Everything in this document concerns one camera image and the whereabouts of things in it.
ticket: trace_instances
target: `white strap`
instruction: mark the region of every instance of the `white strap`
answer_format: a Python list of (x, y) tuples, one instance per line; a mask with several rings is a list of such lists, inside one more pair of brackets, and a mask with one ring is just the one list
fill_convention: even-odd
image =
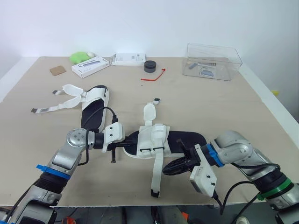
[(163, 168), (163, 148), (155, 149), (155, 163), (153, 169), (153, 177), (151, 179), (151, 195), (153, 197), (159, 197), (160, 195), (160, 184), (161, 184), (161, 176), (162, 176), (162, 168)]
[(58, 104), (57, 106), (51, 106), (49, 108), (33, 108), (31, 110), (31, 113), (47, 113), (51, 111), (57, 111), (59, 109), (65, 109), (65, 108), (73, 108), (77, 106), (82, 100), (85, 100), (85, 98), (82, 98), (81, 96), (77, 96), (73, 99), (69, 99), (62, 104)]
[(103, 98), (105, 95), (104, 88), (93, 88), (88, 92), (85, 92), (83, 89), (76, 87), (72, 84), (67, 84), (62, 86), (62, 90), (54, 90), (54, 95), (60, 95), (66, 93), (71, 96), (75, 96), (75, 98), (67, 100), (57, 106), (51, 106), (49, 108), (33, 108), (31, 113), (47, 113), (51, 111), (57, 111), (59, 109), (73, 108), (77, 106), (79, 103), (82, 103), (82, 110), (84, 110), (90, 103), (95, 100)]
[(160, 99), (155, 98), (153, 102), (147, 103), (143, 108), (143, 120), (145, 121), (145, 126), (152, 126), (153, 120), (156, 118), (156, 108), (160, 102)]
[(73, 96), (73, 97), (77, 97), (79, 95), (82, 95), (82, 96), (86, 95), (86, 92), (84, 92), (83, 89), (81, 89), (79, 87), (76, 87), (72, 84), (63, 85), (62, 90), (54, 90), (53, 91), (54, 95), (61, 95), (63, 93), (66, 93), (66, 94), (68, 94), (70, 96)]

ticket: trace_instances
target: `green object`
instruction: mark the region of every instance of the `green object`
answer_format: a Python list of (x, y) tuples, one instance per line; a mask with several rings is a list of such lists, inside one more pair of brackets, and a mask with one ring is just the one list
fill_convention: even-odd
[(263, 193), (263, 194), (259, 194), (257, 196), (258, 200), (262, 201), (264, 200), (265, 198), (268, 198), (276, 193), (279, 193), (280, 191), (284, 190), (285, 188), (287, 188), (289, 185), (291, 184), (291, 180), (288, 178), (286, 179), (282, 184), (280, 184), (278, 187), (266, 192), (266, 193)]
[(90, 59), (90, 56), (87, 55), (85, 52), (77, 52), (70, 56), (70, 61), (74, 64), (79, 64), (83, 61)]

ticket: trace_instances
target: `blue ring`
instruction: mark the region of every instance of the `blue ring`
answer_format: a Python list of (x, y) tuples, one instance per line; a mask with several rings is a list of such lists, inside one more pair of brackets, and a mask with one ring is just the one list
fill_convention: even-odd
[(36, 168), (40, 169), (43, 172), (47, 172), (47, 173), (50, 173), (50, 174), (54, 174), (56, 176), (60, 176), (60, 177), (62, 177), (64, 179), (66, 179), (66, 180), (69, 180), (71, 178), (70, 175), (64, 174), (64, 173), (62, 173), (62, 172), (60, 172), (58, 170), (51, 169), (51, 168), (49, 168), (47, 166), (37, 165)]
[(219, 167), (223, 167), (224, 164), (220, 161), (220, 159), (218, 158), (217, 153), (212, 149), (211, 144), (207, 144), (206, 145), (207, 149), (209, 150), (209, 154), (211, 155), (211, 157), (215, 160), (215, 162), (217, 163), (217, 165)]

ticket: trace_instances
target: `green ring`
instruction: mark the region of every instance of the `green ring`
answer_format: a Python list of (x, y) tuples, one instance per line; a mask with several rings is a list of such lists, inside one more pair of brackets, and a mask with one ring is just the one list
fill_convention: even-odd
[(286, 189), (290, 184), (291, 184), (291, 180), (289, 178), (287, 178), (283, 183), (281, 183), (278, 187), (266, 192), (266, 193), (263, 193), (263, 194), (259, 194), (257, 196), (257, 198), (262, 201), (263, 199), (265, 198), (268, 198), (274, 194), (277, 194), (279, 193), (280, 191)]

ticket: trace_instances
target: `black cylinder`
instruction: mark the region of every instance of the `black cylinder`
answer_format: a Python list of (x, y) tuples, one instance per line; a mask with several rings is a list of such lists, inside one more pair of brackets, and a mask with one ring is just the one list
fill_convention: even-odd
[(94, 149), (102, 149), (104, 145), (104, 133), (95, 133)]
[(34, 183), (42, 189), (60, 194), (66, 186), (68, 180), (54, 174), (43, 172), (39, 179)]
[(217, 165), (215, 159), (213, 157), (211, 157), (207, 146), (205, 145), (205, 146), (202, 146), (200, 148), (201, 148), (202, 153), (205, 155), (205, 158), (208, 161), (208, 163), (210, 164), (210, 166)]
[(148, 72), (148, 73), (152, 73), (154, 71), (156, 71), (156, 62), (154, 61), (146, 61), (144, 63), (144, 71)]
[(274, 171), (267, 173), (265, 176), (254, 180), (253, 183), (260, 192), (265, 193), (278, 187), (286, 181), (286, 179), (287, 177), (280, 172), (280, 170), (275, 169)]

